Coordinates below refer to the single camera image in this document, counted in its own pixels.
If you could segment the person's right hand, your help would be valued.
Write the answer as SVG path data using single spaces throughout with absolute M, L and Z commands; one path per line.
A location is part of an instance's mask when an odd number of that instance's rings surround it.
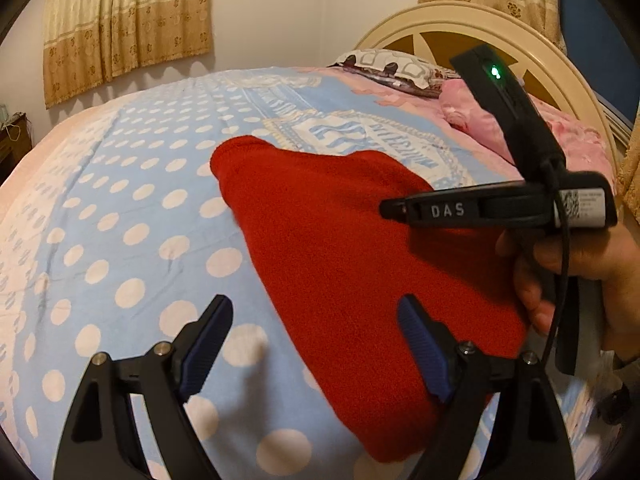
M 544 298 L 542 272 L 561 272 L 559 237 L 534 231 L 506 231 L 497 240 L 500 256 L 512 258 L 513 286 L 535 330 L 548 334 L 554 303 Z M 587 230 L 570 237 L 568 274 L 602 284 L 605 330 L 602 348 L 623 362 L 639 357 L 639 245 L 626 226 Z

